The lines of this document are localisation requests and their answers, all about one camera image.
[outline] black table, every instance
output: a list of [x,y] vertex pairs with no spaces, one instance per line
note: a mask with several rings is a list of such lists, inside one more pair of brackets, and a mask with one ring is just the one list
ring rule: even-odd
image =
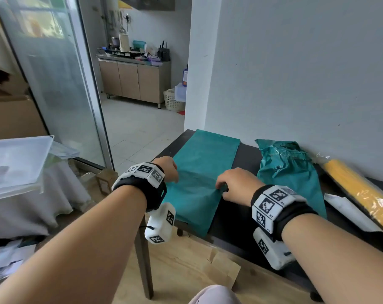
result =
[[[158,157],[173,157],[189,138],[193,136],[193,134],[194,131],[186,130],[165,150],[163,150]],[[262,155],[259,148],[240,144],[232,168],[240,167],[256,175],[260,168],[261,160]],[[341,189],[325,172],[323,172],[322,169],[318,168],[317,171],[324,193],[345,196]],[[371,181],[383,189],[383,182],[373,179],[371,179]],[[326,204],[326,210],[329,221],[383,251],[383,233],[365,233],[329,204]],[[145,218],[141,222],[141,225],[145,225]],[[182,235],[183,230],[185,230],[190,234],[197,236],[184,222],[175,220],[174,225],[178,227],[178,235]],[[309,291],[315,291],[314,286],[297,262],[292,263],[280,271],[275,271],[271,268],[253,238],[253,232],[256,228],[257,223],[251,219],[251,209],[249,207],[221,199],[208,234],[203,239],[228,252],[249,260],[256,265],[277,273],[280,276],[286,277]],[[150,299],[153,296],[152,275],[150,270],[148,242],[143,236],[142,231],[137,234],[135,248],[145,296]]]

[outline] glass door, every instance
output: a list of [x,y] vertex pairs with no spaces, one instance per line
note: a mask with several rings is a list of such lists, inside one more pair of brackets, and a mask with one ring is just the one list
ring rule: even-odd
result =
[[113,168],[77,0],[0,0],[0,20],[50,133]]

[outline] forearm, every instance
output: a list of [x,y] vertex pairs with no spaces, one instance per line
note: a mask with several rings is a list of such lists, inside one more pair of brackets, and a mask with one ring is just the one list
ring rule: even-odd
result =
[[326,303],[383,303],[383,253],[313,214],[282,238]]
[[0,304],[111,303],[145,209],[142,191],[118,188],[9,277]]

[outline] white basket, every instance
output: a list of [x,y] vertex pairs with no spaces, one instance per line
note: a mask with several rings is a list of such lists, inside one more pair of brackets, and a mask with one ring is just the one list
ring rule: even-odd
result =
[[169,111],[183,111],[186,108],[186,103],[174,100],[174,90],[169,89],[164,91],[165,106]]

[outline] teal cloth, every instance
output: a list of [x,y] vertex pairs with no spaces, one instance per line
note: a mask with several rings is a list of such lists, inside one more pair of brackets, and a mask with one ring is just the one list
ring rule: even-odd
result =
[[257,177],[265,184],[288,186],[301,196],[322,217],[325,203],[318,174],[308,154],[297,142],[255,140],[263,159]]
[[217,177],[232,167],[240,140],[197,130],[174,156],[177,184],[167,184],[164,202],[176,209],[176,219],[186,222],[204,237],[214,218],[222,192]]

